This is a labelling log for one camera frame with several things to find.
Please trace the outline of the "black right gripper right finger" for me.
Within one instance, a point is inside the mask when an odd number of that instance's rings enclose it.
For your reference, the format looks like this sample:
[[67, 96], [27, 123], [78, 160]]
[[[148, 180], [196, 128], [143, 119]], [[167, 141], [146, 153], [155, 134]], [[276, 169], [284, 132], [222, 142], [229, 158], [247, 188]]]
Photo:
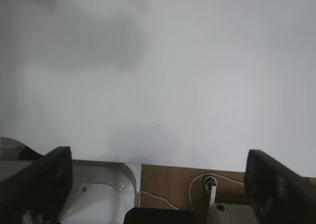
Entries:
[[261, 150], [248, 152], [244, 188], [261, 224], [316, 222], [316, 186]]

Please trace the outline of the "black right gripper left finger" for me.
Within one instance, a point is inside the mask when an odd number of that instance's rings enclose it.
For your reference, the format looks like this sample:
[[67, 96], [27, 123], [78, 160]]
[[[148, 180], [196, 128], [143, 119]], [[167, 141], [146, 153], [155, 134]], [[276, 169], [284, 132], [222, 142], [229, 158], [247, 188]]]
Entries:
[[58, 224], [73, 185], [70, 147], [57, 147], [0, 183], [2, 224]]

